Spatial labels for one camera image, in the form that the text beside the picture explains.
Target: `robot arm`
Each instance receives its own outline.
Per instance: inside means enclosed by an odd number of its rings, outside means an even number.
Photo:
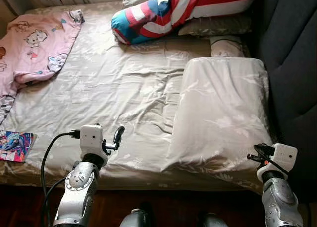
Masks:
[[[263,185],[262,203],[267,227],[303,227],[303,219],[297,210],[298,199],[287,180],[293,168],[297,149],[284,144],[255,145],[259,156],[248,159],[260,162],[257,176]]]
[[[86,227],[91,214],[93,196],[97,190],[99,170],[107,164],[108,155],[120,146],[124,127],[114,135],[114,143],[107,144],[100,125],[84,125],[80,129],[82,161],[66,177],[65,193],[60,202],[54,227]]]

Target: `beige bed sheet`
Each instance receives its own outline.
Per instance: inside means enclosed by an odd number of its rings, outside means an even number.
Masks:
[[[224,191],[239,187],[206,174],[160,172],[170,145],[186,63],[210,55],[208,40],[167,36],[121,45],[111,32],[119,2],[36,9],[82,9],[86,22],[58,76],[21,90],[0,129],[34,132],[25,163],[0,162],[0,183],[40,185],[40,166],[50,141],[84,124],[100,123],[104,138],[125,126],[121,147],[100,174],[101,189]],[[65,177],[80,159],[79,141],[60,138],[46,162],[48,185]]]

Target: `bed frame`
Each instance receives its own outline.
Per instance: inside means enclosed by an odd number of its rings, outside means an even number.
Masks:
[[[270,79],[270,117],[279,142],[298,148],[289,180],[302,200],[316,199],[317,0],[256,0],[252,56]]]

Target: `wooden floor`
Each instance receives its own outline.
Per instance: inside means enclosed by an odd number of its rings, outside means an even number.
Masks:
[[[50,196],[52,216],[62,195],[57,189]],[[0,186],[0,196],[0,227],[40,227],[40,188]],[[143,202],[152,207],[155,227],[195,227],[201,211],[218,214],[230,227],[265,226],[261,198],[248,191],[98,191],[90,227],[119,227]]]

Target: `red white and blue pillow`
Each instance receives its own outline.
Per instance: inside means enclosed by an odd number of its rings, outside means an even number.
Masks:
[[[186,20],[238,14],[253,0],[149,0],[117,12],[111,27],[118,40],[135,44],[162,37]]]

